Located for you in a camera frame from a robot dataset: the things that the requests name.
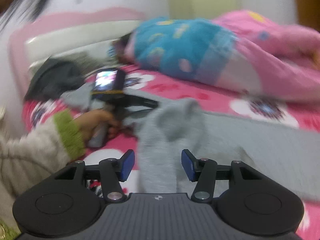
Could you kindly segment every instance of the device screen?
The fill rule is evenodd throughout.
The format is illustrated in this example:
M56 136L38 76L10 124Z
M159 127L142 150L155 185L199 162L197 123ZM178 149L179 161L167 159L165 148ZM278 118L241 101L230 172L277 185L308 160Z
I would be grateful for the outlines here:
M97 73L94 90L109 91L112 90L116 80L117 70L108 70Z

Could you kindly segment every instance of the knit sweater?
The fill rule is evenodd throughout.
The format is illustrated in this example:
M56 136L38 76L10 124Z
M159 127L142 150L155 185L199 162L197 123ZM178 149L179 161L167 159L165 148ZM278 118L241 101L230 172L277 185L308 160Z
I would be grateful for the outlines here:
M0 239L19 234L12 215L15 198L84 153L84 143L68 111L55 114L21 139L0 131Z

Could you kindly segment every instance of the green sleeve cuff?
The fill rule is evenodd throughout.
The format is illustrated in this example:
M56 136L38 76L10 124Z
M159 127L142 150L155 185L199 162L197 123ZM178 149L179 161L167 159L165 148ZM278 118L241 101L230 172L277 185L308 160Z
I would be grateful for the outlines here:
M53 116L61 141L71 160L76 160L85 152L84 142L76 123L68 110Z
M14 240L19 234L0 220L0 239Z

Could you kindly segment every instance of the round pad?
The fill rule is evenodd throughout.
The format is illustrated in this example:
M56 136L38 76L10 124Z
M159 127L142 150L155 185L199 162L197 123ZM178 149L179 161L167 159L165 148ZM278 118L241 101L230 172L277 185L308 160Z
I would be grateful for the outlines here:
M225 191L217 212L233 228L250 235L274 236L295 231L303 217L301 200L280 185L261 180Z
M92 224L99 211L98 197L72 180L52 180L22 194L13 205L18 225L37 236L74 234Z

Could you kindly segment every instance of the white headboard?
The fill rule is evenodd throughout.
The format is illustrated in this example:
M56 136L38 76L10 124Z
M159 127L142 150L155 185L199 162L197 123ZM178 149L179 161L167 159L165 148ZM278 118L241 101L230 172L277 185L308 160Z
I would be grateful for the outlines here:
M10 38L10 54L20 95L25 95L33 73L47 58L85 52L103 61L110 42L143 19L143 14L127 8L109 8L93 14L45 16L16 31Z

